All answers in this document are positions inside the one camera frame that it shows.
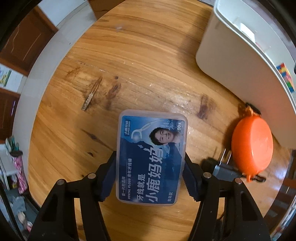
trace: brown cabinet door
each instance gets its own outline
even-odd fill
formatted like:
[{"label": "brown cabinet door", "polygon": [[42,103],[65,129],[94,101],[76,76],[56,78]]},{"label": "brown cabinet door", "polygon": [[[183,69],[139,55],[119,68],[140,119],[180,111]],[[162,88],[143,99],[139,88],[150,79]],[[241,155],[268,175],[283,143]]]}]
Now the brown cabinet door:
[{"label": "brown cabinet door", "polygon": [[45,14],[38,7],[34,8],[6,42],[0,52],[0,63],[28,76],[39,54],[56,31]]},{"label": "brown cabinet door", "polygon": [[89,0],[89,4],[94,11],[96,19],[99,19],[105,13],[122,3],[124,0]]},{"label": "brown cabinet door", "polygon": [[0,88],[0,143],[12,135],[15,111],[20,95]]}]

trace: round wooden tabletop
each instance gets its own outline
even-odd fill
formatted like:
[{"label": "round wooden tabletop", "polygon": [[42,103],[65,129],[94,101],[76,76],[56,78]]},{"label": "round wooden tabletop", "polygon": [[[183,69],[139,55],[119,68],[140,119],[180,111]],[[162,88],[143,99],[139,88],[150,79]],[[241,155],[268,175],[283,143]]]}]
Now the round wooden tabletop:
[{"label": "round wooden tabletop", "polygon": [[[243,103],[195,62],[211,10],[196,0],[126,0],[75,43],[49,82],[30,141],[29,186],[40,205],[58,179],[79,180],[108,160],[125,109],[184,114],[186,151],[193,162],[218,158],[230,148]],[[274,139],[271,164],[262,173],[267,181],[247,184],[263,215],[278,193],[289,157]],[[112,240],[180,241],[187,240],[199,203],[182,182],[171,207],[121,203],[115,187],[100,206]],[[75,208],[83,239],[79,200]]]}]

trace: orange plastic case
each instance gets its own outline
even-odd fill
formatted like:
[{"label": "orange plastic case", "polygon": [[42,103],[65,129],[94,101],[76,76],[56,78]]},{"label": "orange plastic case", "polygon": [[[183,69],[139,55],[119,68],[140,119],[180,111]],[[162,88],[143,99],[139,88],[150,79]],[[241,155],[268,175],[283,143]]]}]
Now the orange plastic case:
[{"label": "orange plastic case", "polygon": [[231,150],[235,164],[250,182],[272,158],[273,140],[266,121],[255,115],[243,118],[234,129]]}]

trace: tile floor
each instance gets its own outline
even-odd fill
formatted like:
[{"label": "tile floor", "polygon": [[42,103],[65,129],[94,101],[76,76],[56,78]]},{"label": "tile floor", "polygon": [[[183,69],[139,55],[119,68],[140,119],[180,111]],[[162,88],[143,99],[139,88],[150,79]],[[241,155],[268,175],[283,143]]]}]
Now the tile floor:
[{"label": "tile floor", "polygon": [[24,153],[26,175],[31,133],[45,89],[70,48],[95,21],[95,15],[89,4],[73,15],[46,45],[23,86],[15,114],[13,135]]}]

